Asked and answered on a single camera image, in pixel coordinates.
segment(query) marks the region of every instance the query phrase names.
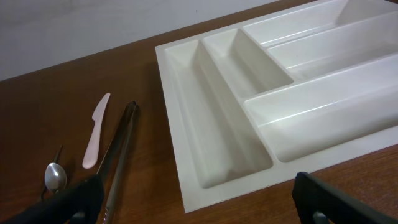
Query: white wall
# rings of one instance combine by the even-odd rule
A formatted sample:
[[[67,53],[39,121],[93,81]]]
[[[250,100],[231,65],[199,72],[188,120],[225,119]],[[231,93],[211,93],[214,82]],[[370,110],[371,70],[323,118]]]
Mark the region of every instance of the white wall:
[[[0,0],[0,80],[276,0]]]

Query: wooden table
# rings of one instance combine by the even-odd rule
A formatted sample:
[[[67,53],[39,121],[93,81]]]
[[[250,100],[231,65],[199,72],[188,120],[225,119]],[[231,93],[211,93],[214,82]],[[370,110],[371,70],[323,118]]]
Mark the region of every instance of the wooden table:
[[[155,46],[310,1],[277,1],[0,82],[0,220],[37,201],[60,144],[69,183],[96,172],[99,162],[89,170],[81,162],[91,115],[110,92],[99,159],[126,103],[142,112],[113,223],[299,223],[292,181],[184,213]],[[314,174],[398,218],[398,146]]]

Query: spoon bowl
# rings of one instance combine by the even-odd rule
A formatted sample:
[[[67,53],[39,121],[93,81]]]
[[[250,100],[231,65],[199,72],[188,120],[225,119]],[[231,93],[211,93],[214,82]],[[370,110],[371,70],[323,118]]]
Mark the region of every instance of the spoon bowl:
[[[45,170],[44,182],[47,189],[57,193],[67,186],[67,174],[60,165],[52,162]]]

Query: white plastic tray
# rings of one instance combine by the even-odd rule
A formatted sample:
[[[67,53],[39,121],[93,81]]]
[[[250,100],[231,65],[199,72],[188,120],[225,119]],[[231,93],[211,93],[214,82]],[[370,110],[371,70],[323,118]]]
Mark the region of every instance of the white plastic tray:
[[[156,47],[186,212],[398,144],[398,7],[322,0]]]

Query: rectangular compartment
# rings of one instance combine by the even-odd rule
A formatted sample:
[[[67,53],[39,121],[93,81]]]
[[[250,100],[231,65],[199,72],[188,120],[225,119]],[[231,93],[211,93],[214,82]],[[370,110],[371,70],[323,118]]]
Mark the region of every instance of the rectangular compartment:
[[[165,50],[198,181],[203,188],[272,167],[272,161],[197,40]]]
[[[244,98],[291,84],[293,80],[239,29],[203,39],[225,79]]]
[[[398,125],[398,55],[246,102],[282,162]]]
[[[247,25],[243,29],[261,45],[270,46],[395,10],[397,6],[390,2],[323,1],[312,7]]]
[[[398,13],[293,40],[268,51],[298,79],[324,75],[398,52]]]

